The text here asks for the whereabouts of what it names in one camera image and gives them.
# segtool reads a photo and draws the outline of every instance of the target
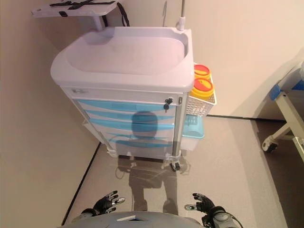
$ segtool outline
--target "gray floor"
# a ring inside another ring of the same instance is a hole
[[[143,210],[192,217],[185,211],[200,192],[234,214],[246,228],[303,227],[304,164],[292,142],[264,154],[260,144],[282,124],[206,117],[205,138],[184,154],[180,172],[166,162],[115,159],[102,146],[70,211],[67,223],[105,194],[118,190],[117,211]]]

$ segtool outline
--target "lock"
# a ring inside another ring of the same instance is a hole
[[[168,99],[165,100],[165,104],[163,105],[164,110],[167,112],[169,109],[169,105],[173,102],[173,98],[169,97]]]

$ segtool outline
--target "beige wall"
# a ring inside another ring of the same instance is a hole
[[[131,26],[175,26],[181,0],[127,0]],[[186,0],[194,60],[213,72],[218,105],[210,114],[280,118],[270,88],[274,72],[304,46],[302,0]]]
[[[1,227],[60,225],[97,146],[50,77],[80,35],[73,18],[35,19],[41,0],[1,1]]]

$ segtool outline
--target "white tray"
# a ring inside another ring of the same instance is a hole
[[[51,75],[63,87],[189,92],[191,31],[116,27],[89,32],[57,55]]]

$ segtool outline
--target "cart wheel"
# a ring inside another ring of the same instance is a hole
[[[171,162],[170,166],[173,172],[179,171],[181,169],[181,166],[178,162]]]
[[[274,151],[277,148],[277,144],[272,143],[269,145],[268,149],[265,151],[266,153],[271,153],[272,151]]]
[[[278,143],[273,139],[273,137],[269,136],[264,140],[264,142],[262,144],[262,148],[263,148],[263,151],[270,153],[277,148],[277,145],[278,145]]]

